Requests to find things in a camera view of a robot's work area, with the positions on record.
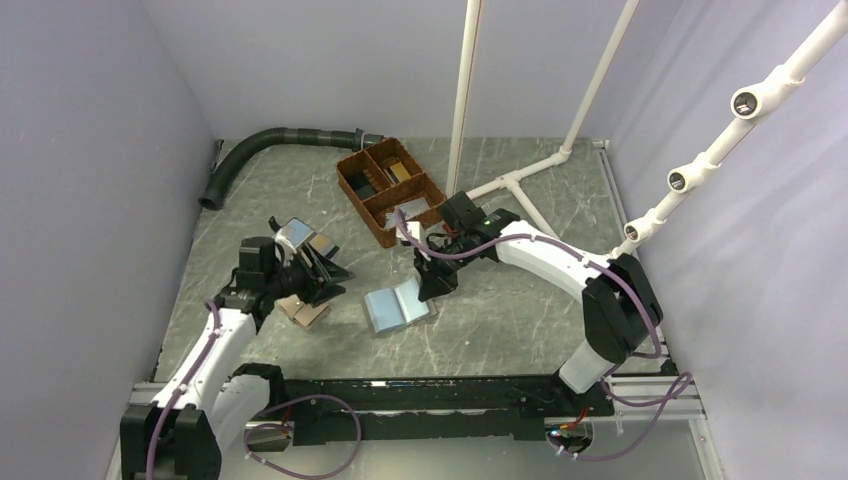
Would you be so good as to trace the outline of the grey leather card holder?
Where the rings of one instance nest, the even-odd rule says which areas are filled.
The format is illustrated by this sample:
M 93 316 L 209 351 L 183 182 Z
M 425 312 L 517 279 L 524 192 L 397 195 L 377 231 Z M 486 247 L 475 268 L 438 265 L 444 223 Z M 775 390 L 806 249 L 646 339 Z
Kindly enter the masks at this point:
M 420 291 L 421 280 L 415 276 L 367 293 L 363 297 L 363 311 L 373 333 L 389 334 L 434 317 L 437 314 L 434 302 L 419 300 Z

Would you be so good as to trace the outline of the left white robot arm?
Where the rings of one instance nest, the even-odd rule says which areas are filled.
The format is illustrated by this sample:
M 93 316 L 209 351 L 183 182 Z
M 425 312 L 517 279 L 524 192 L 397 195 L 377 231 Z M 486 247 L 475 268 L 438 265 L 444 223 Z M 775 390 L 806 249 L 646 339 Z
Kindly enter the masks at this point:
M 216 479 L 222 454 L 248 437 L 255 417 L 272 420 L 296 405 L 277 365 L 236 362 L 278 300 L 312 307 L 345 293 L 352 272 L 311 245 L 287 253 L 280 236 L 241 241 L 229 281 L 206 301 L 194 346 L 153 398 L 127 406 L 120 422 L 123 479 Z

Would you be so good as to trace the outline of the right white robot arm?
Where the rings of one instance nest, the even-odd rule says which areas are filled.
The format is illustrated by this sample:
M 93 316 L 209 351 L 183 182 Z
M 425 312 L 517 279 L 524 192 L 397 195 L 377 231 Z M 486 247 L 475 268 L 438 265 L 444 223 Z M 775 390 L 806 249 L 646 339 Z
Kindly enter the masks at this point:
M 509 210 L 487 213 L 464 192 L 443 203 L 440 215 L 447 230 L 437 245 L 401 209 L 393 213 L 397 237 L 416 250 L 420 301 L 452 293 L 459 270 L 485 258 L 529 272 L 580 302 L 584 338 L 559 367 L 561 381 L 550 391 L 560 413 L 578 413 L 589 402 L 589 390 L 629 358 L 661 355 L 662 309 L 634 256 L 578 249 Z

